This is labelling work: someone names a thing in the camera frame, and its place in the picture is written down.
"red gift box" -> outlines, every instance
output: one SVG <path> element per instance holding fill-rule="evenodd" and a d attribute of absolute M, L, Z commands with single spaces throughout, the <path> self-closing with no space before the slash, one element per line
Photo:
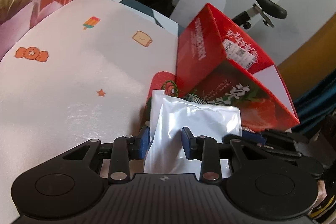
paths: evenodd
<path fill-rule="evenodd" d="M 206 4 L 179 37 L 179 96 L 236 106 L 242 126 L 286 130 L 299 120 L 271 58 L 232 20 Z"/>

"popsicle illustration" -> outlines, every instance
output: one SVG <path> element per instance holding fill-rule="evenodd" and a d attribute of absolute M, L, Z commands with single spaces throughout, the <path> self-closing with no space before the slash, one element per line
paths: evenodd
<path fill-rule="evenodd" d="M 86 28 L 93 28 L 94 25 L 96 25 L 100 21 L 100 18 L 97 17 L 90 17 L 84 24 L 83 30 L 86 30 Z"/>

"white plastic bag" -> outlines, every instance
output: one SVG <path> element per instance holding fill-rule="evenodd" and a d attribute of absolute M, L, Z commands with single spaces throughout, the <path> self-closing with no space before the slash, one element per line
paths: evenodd
<path fill-rule="evenodd" d="M 181 129 L 189 127 L 194 136 L 205 135 L 217 142 L 227 134 L 241 136 L 240 112 L 236 107 L 200 105 L 170 97 L 154 90 L 151 106 L 151 146 L 144 173 L 195 173 L 199 178 L 201 161 L 187 160 L 181 143 Z M 227 160 L 221 160 L 223 178 L 230 176 Z"/>

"exercise bike seat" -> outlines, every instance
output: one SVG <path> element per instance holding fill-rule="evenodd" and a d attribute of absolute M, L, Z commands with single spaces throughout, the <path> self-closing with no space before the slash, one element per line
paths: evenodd
<path fill-rule="evenodd" d="M 256 0 L 260 8 L 271 17 L 285 19 L 287 11 L 270 0 Z"/>

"orange star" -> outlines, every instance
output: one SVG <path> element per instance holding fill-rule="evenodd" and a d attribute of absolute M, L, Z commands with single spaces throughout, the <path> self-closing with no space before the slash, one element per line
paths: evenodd
<path fill-rule="evenodd" d="M 105 94 L 106 94 L 106 92 L 104 92 L 102 89 L 97 91 L 97 93 L 98 93 L 98 96 L 103 96 L 103 97 L 105 97 Z"/>

